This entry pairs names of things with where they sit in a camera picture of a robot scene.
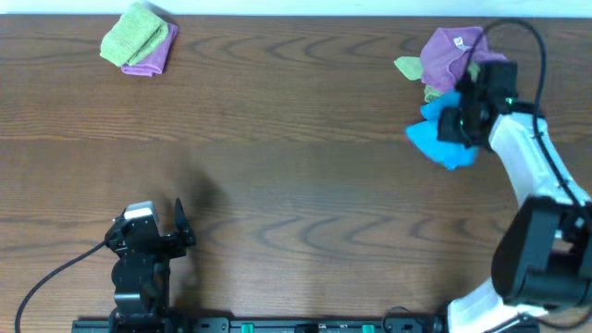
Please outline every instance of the white backdrop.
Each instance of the white backdrop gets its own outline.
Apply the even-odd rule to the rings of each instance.
[[[130,0],[0,0],[0,13],[120,14]],[[592,18],[592,0],[154,0],[170,14]]]

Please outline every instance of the wood grain tabletop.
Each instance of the wood grain tabletop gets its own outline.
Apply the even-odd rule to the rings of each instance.
[[[29,289],[101,241],[128,204],[163,231],[179,197],[198,238],[172,262],[171,304],[192,314],[375,316],[434,311],[489,275],[517,211],[499,159],[448,171],[404,130],[423,86],[394,68],[437,27],[489,18],[174,17],[166,72],[99,56],[115,16],[0,16],[0,331]],[[592,21],[535,19],[549,50],[553,141],[592,191]],[[491,45],[531,98],[523,31]],[[43,286],[23,332],[68,332],[115,306],[108,249]]]

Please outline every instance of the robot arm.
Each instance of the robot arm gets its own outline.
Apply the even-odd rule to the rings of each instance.
[[[450,333],[500,332],[520,323],[524,315],[592,303],[592,241],[543,155],[529,105],[515,103],[515,77],[508,79],[515,72],[512,63],[485,64],[477,82],[461,82],[461,104],[444,110],[440,119],[440,140],[485,145],[498,154],[520,207],[494,255],[492,277],[450,303]],[[537,122],[551,159],[586,207],[590,197],[561,161],[546,120]],[[561,238],[572,244],[569,252],[553,249],[555,239]]]

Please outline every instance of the blue cloth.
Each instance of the blue cloth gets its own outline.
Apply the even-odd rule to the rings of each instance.
[[[420,108],[426,121],[412,125],[405,131],[409,140],[419,150],[436,163],[440,163],[448,170],[456,167],[469,167],[477,158],[477,148],[465,148],[463,144],[438,141],[438,119],[442,109],[458,106],[461,95],[458,92],[448,92],[436,101]]]

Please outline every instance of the pile of cloths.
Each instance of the pile of cloths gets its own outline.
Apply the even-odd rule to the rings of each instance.
[[[463,75],[469,50],[482,31],[481,27],[437,28],[419,57],[402,56],[395,60],[395,66],[408,80],[422,80],[424,100],[428,102],[420,108],[425,121],[407,128],[407,136],[429,159],[450,170],[472,165],[477,150],[459,143],[438,141],[438,120],[444,107],[459,103],[460,95],[454,91],[454,84]],[[505,59],[504,55],[489,50],[484,36],[475,46],[474,62],[468,71],[476,80],[478,63]]]
[[[101,42],[101,57],[130,75],[162,74],[179,28],[132,4]]]

